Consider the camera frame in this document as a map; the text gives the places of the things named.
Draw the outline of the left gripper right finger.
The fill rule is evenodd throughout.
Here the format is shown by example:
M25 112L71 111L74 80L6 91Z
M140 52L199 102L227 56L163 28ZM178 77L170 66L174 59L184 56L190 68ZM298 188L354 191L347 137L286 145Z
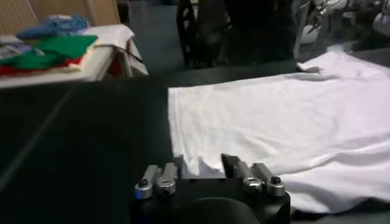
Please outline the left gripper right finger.
M266 194L271 197L283 197L285 184L280 177L274 175L264 163L253 163L248 166L238 156L221 154L227 178L242 180L243 189L249 195Z

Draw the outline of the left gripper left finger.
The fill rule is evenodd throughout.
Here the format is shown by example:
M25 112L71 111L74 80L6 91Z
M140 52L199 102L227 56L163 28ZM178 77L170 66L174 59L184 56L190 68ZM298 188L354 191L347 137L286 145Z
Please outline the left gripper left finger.
M176 182L181 176L183 156L173 158L163 168L158 165L147 166L141 180L134 187L135 198L147 200L153 196L171 197L175 194Z

